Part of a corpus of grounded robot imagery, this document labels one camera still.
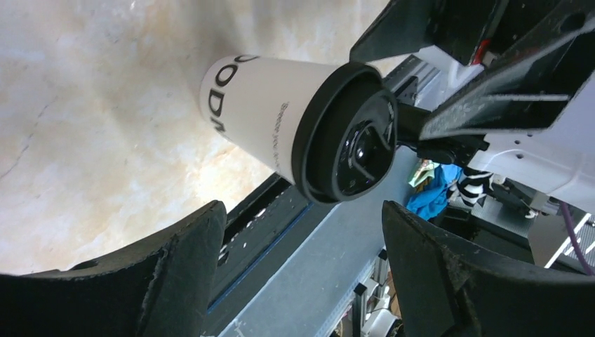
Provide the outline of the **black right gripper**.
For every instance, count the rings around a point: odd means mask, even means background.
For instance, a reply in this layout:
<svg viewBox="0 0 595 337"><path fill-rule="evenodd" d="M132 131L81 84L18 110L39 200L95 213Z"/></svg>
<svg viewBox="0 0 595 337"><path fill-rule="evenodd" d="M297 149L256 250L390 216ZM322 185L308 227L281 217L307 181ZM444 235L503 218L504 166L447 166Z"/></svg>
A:
<svg viewBox="0 0 595 337"><path fill-rule="evenodd" d="M574 14L579 18L567 18ZM486 51L511 47L439 105L420 137L543 130L594 71L593 14L593 1L389 1L349 59L372 62L436 46L462 65L477 65Z"/></svg>

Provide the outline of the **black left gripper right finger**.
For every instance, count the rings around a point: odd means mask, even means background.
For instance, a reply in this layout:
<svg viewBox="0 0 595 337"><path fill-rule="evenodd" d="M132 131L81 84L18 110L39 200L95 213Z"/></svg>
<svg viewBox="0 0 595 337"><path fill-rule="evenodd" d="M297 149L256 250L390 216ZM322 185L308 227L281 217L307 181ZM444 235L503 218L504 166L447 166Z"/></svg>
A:
<svg viewBox="0 0 595 337"><path fill-rule="evenodd" d="M382 205L407 336L593 336L594 278L503 256Z"/></svg>

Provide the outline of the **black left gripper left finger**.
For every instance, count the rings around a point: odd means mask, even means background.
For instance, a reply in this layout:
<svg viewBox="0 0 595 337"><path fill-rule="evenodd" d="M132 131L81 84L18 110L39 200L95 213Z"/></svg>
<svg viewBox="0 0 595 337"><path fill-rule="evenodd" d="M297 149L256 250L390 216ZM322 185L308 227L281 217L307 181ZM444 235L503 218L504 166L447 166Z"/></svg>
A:
<svg viewBox="0 0 595 337"><path fill-rule="evenodd" d="M71 270L1 276L2 336L199 336L225 232L212 201Z"/></svg>

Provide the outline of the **black plastic cup lid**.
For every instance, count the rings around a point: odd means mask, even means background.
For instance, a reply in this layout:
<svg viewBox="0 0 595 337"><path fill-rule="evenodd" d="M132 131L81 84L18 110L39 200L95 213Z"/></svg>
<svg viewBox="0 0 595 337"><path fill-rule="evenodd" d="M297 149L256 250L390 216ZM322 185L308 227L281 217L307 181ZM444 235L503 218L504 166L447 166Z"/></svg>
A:
<svg viewBox="0 0 595 337"><path fill-rule="evenodd" d="M322 83L297 128L291 169L310 201L355 200L388 174L397 148L398 104L380 73L348 62Z"/></svg>

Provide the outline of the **white paper cup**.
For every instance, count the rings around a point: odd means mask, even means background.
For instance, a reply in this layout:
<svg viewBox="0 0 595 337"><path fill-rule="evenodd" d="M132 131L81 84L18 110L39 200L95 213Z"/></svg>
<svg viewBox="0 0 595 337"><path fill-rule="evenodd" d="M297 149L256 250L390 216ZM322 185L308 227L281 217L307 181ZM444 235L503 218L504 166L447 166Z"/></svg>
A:
<svg viewBox="0 0 595 337"><path fill-rule="evenodd" d="M302 115L335 65L232 55L205 74L199 108L229 142L290 183L292 148Z"/></svg>

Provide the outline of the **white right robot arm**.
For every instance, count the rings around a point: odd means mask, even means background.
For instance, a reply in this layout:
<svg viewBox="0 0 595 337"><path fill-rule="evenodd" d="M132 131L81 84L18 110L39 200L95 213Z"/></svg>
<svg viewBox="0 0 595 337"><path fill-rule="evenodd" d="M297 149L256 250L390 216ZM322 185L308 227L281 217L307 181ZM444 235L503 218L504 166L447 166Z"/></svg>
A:
<svg viewBox="0 0 595 337"><path fill-rule="evenodd" d="M353 61L412 53L464 73L428 111L403 107L398 142L594 211L594 2L390 1Z"/></svg>

